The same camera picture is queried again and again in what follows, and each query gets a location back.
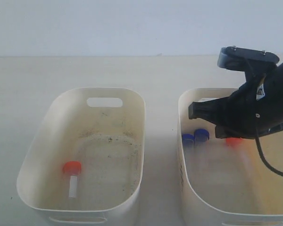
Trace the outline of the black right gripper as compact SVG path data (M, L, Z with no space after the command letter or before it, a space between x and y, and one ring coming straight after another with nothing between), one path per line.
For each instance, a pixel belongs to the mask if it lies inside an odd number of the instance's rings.
M283 64L251 83L249 90L188 107L190 120L225 122L225 116L228 125L215 126L216 138L253 139L283 131Z

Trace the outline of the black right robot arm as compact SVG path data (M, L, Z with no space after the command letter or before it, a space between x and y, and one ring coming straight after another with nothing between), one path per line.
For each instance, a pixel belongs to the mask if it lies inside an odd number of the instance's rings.
M227 97L192 102L188 117L213 123L217 138L254 139L283 130L283 63Z

